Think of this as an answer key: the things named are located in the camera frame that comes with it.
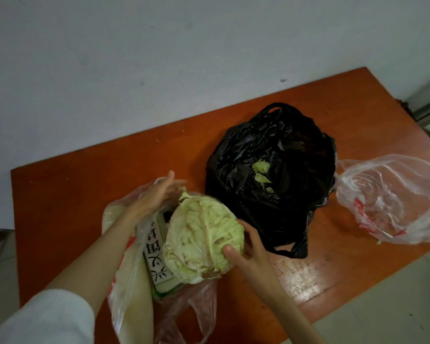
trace black bag handle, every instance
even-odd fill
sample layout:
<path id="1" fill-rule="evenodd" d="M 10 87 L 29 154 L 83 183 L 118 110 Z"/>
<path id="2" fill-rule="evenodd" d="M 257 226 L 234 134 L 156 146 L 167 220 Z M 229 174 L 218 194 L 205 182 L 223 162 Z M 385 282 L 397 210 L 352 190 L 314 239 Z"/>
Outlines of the black bag handle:
<path id="1" fill-rule="evenodd" d="M 256 121 L 258 118 L 261 118 L 262 116 L 266 115 L 271 111 L 272 109 L 275 109 L 276 107 L 283 109 L 290 113 L 298 113 L 299 115 L 303 115 L 296 107 L 293 107 L 292 105 L 289 105 L 287 103 L 270 103 L 267 105 L 264 109 L 262 109 L 260 112 L 258 112 L 255 116 L 253 116 L 250 119 L 250 122 Z"/>

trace wooden table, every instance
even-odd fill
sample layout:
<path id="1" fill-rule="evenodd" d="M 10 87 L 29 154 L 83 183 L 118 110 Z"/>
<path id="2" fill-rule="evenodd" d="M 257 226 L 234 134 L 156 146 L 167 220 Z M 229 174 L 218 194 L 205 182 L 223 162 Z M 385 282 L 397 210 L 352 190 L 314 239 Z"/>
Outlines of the wooden table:
<path id="1" fill-rule="evenodd" d="M 203 191 L 207 159 L 226 129 L 277 101 L 296 106 L 334 137 L 339 159 L 398 153 L 430 161 L 430 139 L 361 68 L 14 169 L 21 304 L 100 236 L 109 202 L 169 169 L 188 179 L 189 190 Z M 314 322 L 417 259 L 430 244 L 376 245 L 332 194 L 310 225 L 309 248 L 307 259 L 276 258 L 275 267 L 287 292 Z M 210 343 L 229 338 L 276 344 L 286 338 L 238 269 L 219 281 L 217 304 Z M 192 312 L 178 324 L 187 335 L 197 328 Z M 106 303 L 97 317 L 96 342 L 116 342 Z"/>

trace floor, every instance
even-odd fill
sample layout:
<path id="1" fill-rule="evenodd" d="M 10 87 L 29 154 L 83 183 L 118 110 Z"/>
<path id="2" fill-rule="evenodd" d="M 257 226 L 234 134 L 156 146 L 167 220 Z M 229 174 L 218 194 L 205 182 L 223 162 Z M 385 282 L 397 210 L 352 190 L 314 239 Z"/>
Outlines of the floor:
<path id="1" fill-rule="evenodd" d="M 16 243 L 0 243 L 0 324 L 19 307 Z M 430 344 L 430 252 L 315 323 L 329 344 Z"/>

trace transparent plastic bag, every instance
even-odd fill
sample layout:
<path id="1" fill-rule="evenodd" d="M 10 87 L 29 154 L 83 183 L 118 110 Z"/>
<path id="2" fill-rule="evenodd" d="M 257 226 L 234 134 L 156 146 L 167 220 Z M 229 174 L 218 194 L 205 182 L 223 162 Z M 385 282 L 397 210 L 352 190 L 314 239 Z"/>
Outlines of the transparent plastic bag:
<path id="1" fill-rule="evenodd" d="M 121 212 L 154 184 L 163 178 L 143 185 L 125 197 L 110 203 L 103 211 L 102 234 L 113 224 Z M 167 201 L 159 211 L 174 209 L 178 198 Z M 175 294 L 164 298 L 163 320 L 156 326 L 154 336 L 153 303 L 151 281 L 143 259 L 143 251 L 153 217 L 148 217 L 137 225 L 129 239 L 120 267 L 115 274 L 107 300 L 112 316 L 113 328 L 121 344 L 133 343 L 185 343 L 175 324 L 178 316 L 189 306 L 198 316 L 199 328 L 204 335 L 204 343 L 215 328 L 216 321 L 216 280 L 208 280 L 193 287 L 183 287 Z"/>
<path id="2" fill-rule="evenodd" d="M 430 163 L 386 155 L 369 161 L 343 160 L 338 202 L 362 229 L 390 243 L 430 242 Z"/>

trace white sleeve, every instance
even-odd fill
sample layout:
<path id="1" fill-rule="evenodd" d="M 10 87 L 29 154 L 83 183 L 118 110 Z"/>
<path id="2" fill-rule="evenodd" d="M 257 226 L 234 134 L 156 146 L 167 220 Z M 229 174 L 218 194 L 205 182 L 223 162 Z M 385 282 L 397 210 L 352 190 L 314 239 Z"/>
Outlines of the white sleeve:
<path id="1" fill-rule="evenodd" d="M 0 344 L 92 344 L 94 312 L 61 289 L 40 292 L 0 326 Z"/>

